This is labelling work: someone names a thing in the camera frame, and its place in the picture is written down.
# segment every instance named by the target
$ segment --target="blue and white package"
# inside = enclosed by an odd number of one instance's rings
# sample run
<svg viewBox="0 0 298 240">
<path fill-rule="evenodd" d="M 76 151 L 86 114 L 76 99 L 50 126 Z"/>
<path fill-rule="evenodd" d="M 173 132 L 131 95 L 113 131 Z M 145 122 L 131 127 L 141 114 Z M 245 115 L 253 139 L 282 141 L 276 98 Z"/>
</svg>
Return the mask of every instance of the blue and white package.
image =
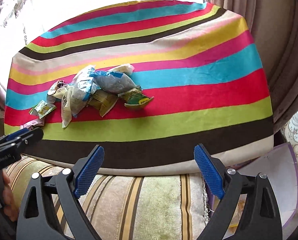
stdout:
<svg viewBox="0 0 298 240">
<path fill-rule="evenodd" d="M 126 74 L 117 71 L 96 71 L 94 73 L 95 83 L 112 94 L 120 94 L 136 87 L 136 84 Z"/>
<path fill-rule="evenodd" d="M 89 65 L 80 70 L 70 84 L 73 86 L 70 101 L 73 116 L 76 116 L 85 107 L 90 97 L 94 73 L 94 66 Z"/>
</svg>

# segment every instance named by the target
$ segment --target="blue gripper pad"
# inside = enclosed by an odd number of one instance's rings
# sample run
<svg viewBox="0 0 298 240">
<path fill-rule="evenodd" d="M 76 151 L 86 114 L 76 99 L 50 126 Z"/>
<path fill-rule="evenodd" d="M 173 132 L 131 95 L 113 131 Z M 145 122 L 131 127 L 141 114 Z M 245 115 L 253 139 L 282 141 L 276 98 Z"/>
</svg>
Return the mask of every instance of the blue gripper pad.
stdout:
<svg viewBox="0 0 298 240">
<path fill-rule="evenodd" d="M 75 188 L 73 195 L 78 199 L 82 195 L 87 194 L 88 189 L 97 175 L 99 168 L 101 167 L 104 159 L 104 149 L 99 146 L 93 155 L 88 159 L 87 163 L 76 176 Z"/>
<path fill-rule="evenodd" d="M 208 184 L 212 194 L 217 196 L 219 199 L 222 199 L 225 195 L 222 177 L 211 162 L 209 156 L 200 145 L 197 145 L 194 148 L 193 154 L 200 172 Z"/>
</svg>

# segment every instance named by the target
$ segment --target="pile of snack packages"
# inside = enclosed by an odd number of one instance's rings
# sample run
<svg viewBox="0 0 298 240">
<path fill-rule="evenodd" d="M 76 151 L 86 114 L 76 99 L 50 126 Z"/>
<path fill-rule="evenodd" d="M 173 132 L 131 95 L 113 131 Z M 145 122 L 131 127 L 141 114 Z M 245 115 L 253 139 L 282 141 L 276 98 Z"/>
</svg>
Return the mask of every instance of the pile of snack packages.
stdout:
<svg viewBox="0 0 298 240">
<path fill-rule="evenodd" d="M 43 126 L 44 117 L 56 109 L 54 103 L 61 100 L 62 128 L 68 126 L 72 116 L 77 117 L 85 106 L 93 106 L 101 117 L 105 116 L 116 104 L 118 98 L 125 101 L 125 107 L 137 110 L 144 108 L 153 97 L 149 98 L 142 93 L 129 77 L 134 70 L 130 64 L 123 64 L 108 71 L 96 71 L 89 65 L 75 75 L 70 84 L 62 80 L 55 82 L 47 92 L 47 98 L 32 107 L 30 114 L 37 119 L 21 126 L 32 128 Z"/>
</svg>

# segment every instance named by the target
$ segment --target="beige curtain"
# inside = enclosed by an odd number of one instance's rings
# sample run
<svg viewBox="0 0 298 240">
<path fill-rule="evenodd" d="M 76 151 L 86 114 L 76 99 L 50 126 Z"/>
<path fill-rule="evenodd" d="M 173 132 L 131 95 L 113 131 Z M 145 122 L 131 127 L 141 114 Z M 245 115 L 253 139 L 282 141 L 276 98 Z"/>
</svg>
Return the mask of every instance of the beige curtain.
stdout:
<svg viewBox="0 0 298 240">
<path fill-rule="evenodd" d="M 245 17 L 267 75 L 277 132 L 298 111 L 298 2 L 207 1 Z"/>
</svg>

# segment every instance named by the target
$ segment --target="magenta stripe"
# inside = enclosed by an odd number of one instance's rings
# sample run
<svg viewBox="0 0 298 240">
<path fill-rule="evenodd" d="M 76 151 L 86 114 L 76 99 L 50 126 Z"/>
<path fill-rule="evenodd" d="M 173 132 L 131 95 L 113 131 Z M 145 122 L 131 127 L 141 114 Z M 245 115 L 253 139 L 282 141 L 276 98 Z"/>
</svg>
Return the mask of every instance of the magenta stripe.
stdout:
<svg viewBox="0 0 298 240">
<path fill-rule="evenodd" d="M 139 9 L 151 9 L 151 8 L 156 8 L 156 7 L 163 7 L 163 6 L 172 6 L 176 4 L 193 4 L 193 2 L 181 2 L 177 0 L 173 1 L 148 1 L 148 2 L 140 2 L 137 4 L 130 4 L 127 6 L 118 6 L 118 7 L 112 7 L 112 8 L 107 8 L 103 10 L 98 10 L 90 13 L 85 13 L 80 16 L 76 16 L 72 19 L 69 19 L 65 22 L 62 22 L 61 24 L 53 27 L 52 29 L 49 30 L 49 32 L 54 31 L 58 28 L 61 28 L 66 25 L 70 24 L 75 24 L 78 22 L 90 20 L 96 17 L 102 17 L 102 16 L 108 16 L 116 13 L 127 13 L 127 12 L 133 12 Z"/>
<path fill-rule="evenodd" d="M 234 53 L 237 53 L 252 43 L 253 43 L 253 38 L 250 32 L 246 30 L 239 36 L 229 41 L 226 41 L 211 49 L 208 49 L 204 52 L 201 52 L 197 55 L 194 55 L 186 59 L 142 62 L 142 63 L 133 63 L 132 65 L 135 68 L 134 70 L 135 72 L 159 70 L 159 69 L 199 67 L 199 66 L 204 66 L 204 65 L 213 63 L 224 57 L 228 57 Z M 112 67 L 102 68 L 101 70 L 108 70 L 110 68 Z M 69 83 L 72 81 L 72 78 L 74 76 L 75 75 L 70 75 L 67 77 L 63 77 L 61 79 Z M 31 95 L 31 94 L 48 90 L 55 81 L 56 80 L 52 80 L 52 81 L 49 81 L 43 84 L 37 84 L 37 85 L 23 85 L 9 78 L 7 88 L 22 95 Z"/>
</svg>

